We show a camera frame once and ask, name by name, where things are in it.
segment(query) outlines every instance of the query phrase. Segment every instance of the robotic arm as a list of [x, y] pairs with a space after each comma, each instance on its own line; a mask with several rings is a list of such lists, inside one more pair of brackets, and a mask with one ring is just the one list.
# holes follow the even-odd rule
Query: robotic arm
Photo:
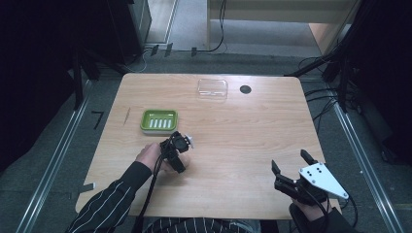
[[324, 163], [313, 159], [306, 150], [301, 150], [300, 156], [309, 166], [299, 170], [300, 178], [296, 181], [281, 175], [281, 170], [272, 160], [272, 172], [276, 176], [275, 189], [309, 206], [316, 205], [316, 201], [319, 203], [325, 202], [327, 192], [344, 199], [349, 198], [347, 192]]

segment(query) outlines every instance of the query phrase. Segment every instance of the human hand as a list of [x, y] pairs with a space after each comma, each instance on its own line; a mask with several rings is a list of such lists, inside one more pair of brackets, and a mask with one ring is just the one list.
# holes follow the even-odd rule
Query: human hand
[[[158, 143], [147, 144], [140, 151], [140, 153], [137, 154], [135, 161], [145, 164], [149, 169], [151, 169], [153, 173], [155, 170], [155, 163], [157, 162], [160, 154], [161, 154], [160, 145]], [[161, 164], [160, 169], [161, 170], [171, 169], [173, 171], [173, 168], [165, 162]]]
[[[147, 144], [140, 151], [140, 153], [137, 154], [135, 161], [145, 164], [149, 169], [151, 169], [153, 173], [155, 170], [155, 163], [157, 162], [160, 154], [161, 154], [160, 145], [158, 143]], [[180, 154], [179, 158], [181, 159], [185, 167], [189, 166], [190, 158], [186, 154]], [[163, 161], [161, 163], [160, 170], [164, 170], [166, 172], [175, 171], [167, 161]]]
[[[296, 199], [292, 199], [292, 201], [305, 214], [306, 218], [308, 218], [309, 221], [313, 221], [324, 216], [324, 213], [318, 205], [308, 206], [298, 202]], [[321, 204], [322, 206], [324, 206], [327, 213], [330, 213], [332, 211], [332, 207], [330, 206], [328, 201], [325, 201]]]

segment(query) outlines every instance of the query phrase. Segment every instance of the transparent lid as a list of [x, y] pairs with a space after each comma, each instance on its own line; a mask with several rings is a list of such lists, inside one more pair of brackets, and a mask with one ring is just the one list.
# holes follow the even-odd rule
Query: transparent lid
[[197, 93], [200, 98], [227, 98], [227, 81], [199, 80]]

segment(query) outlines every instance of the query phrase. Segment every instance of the aluminum rail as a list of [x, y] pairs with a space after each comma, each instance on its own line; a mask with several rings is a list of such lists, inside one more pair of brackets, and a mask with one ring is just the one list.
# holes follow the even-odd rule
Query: aluminum rail
[[82, 116], [85, 112], [88, 97], [91, 93], [92, 88], [93, 82], [87, 81], [85, 84], [85, 99], [82, 102], [79, 109], [72, 114], [70, 121], [66, 129], [64, 130], [63, 135], [60, 138], [57, 148], [54, 151], [51, 161], [42, 179], [40, 180], [40, 183], [37, 186], [36, 191], [30, 199], [24, 216], [21, 219], [21, 222], [17, 228], [17, 233], [27, 233], [32, 231], [36, 219], [40, 211], [42, 210], [43, 204], [45, 203], [46, 198], [49, 194], [49, 191], [52, 188], [52, 183], [55, 179], [55, 176], [57, 175], [60, 165], [64, 159], [64, 156], [66, 155], [66, 151], [70, 146], [70, 143], [79, 125], [79, 122], [82, 119]]
[[352, 122], [349, 116], [343, 113], [342, 109], [338, 105], [334, 105], [334, 110], [339, 118], [342, 128], [345, 131], [345, 134], [348, 138], [348, 141], [354, 151], [355, 158], [357, 159], [362, 173], [365, 177], [366, 183], [368, 184], [373, 198], [375, 199], [376, 205], [381, 212], [382, 218], [385, 221], [389, 232], [394, 233], [403, 233], [403, 226], [396, 215], [394, 206], [389, 199], [384, 187], [379, 181], [378, 176], [375, 173], [375, 170], [372, 167], [367, 154], [363, 149], [361, 141], [355, 131], [355, 128], [352, 125]]

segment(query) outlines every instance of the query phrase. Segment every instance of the hand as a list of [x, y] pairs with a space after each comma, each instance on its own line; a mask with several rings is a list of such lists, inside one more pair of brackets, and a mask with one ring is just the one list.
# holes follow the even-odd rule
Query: hand
[[[324, 213], [322, 212], [321, 208], [319, 208], [318, 205], [315, 206], [308, 206], [305, 204], [302, 204], [298, 202], [295, 199], [292, 199], [293, 203], [305, 214], [306, 218], [308, 218], [309, 221], [316, 220], [322, 216], [324, 216]], [[325, 201], [321, 203], [322, 206], [324, 206], [325, 210], [330, 213], [332, 211], [332, 207], [330, 206], [328, 201]]]
[[[158, 157], [160, 156], [160, 145], [158, 143], [147, 144], [139, 154], [137, 154], [135, 161], [145, 164], [152, 173], [155, 170], [155, 163], [157, 162]], [[167, 163], [164, 162], [161, 164], [161, 170], [173, 171], [173, 168]]]

